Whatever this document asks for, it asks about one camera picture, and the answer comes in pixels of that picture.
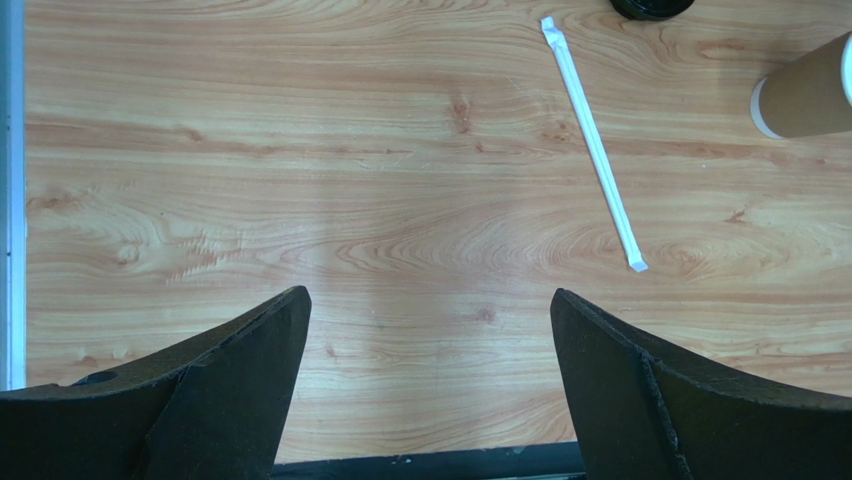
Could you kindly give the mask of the brown paper coffee cup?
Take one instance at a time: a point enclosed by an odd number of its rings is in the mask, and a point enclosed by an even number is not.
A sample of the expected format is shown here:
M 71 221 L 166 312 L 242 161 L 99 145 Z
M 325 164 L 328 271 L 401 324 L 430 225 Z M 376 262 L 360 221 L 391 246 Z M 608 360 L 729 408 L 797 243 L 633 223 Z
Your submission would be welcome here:
M 851 130 L 851 34 L 835 38 L 763 78 L 750 98 L 765 136 L 792 139 Z

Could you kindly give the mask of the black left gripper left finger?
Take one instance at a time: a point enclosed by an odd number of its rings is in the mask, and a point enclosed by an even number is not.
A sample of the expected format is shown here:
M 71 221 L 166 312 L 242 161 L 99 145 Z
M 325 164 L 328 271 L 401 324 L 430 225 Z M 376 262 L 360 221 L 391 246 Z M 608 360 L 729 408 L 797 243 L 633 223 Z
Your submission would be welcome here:
M 60 386 L 1 396 L 5 479 L 266 479 L 305 349 L 296 286 L 220 326 Z

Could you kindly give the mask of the black plastic cup lid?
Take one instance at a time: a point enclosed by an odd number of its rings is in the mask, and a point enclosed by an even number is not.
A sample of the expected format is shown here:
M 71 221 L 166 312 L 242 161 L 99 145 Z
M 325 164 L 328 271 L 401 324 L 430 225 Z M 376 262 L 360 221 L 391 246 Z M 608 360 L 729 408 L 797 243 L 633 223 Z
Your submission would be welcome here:
M 666 21 L 690 8 L 694 0 L 610 0 L 614 10 L 628 20 Z

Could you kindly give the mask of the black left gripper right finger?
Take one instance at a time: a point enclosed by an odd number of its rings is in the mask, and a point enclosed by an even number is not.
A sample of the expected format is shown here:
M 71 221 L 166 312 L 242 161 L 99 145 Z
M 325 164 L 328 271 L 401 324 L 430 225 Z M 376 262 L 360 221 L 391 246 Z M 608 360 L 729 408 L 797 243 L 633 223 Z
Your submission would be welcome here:
M 590 479 L 847 479 L 851 401 L 752 375 L 559 289 L 555 350 Z

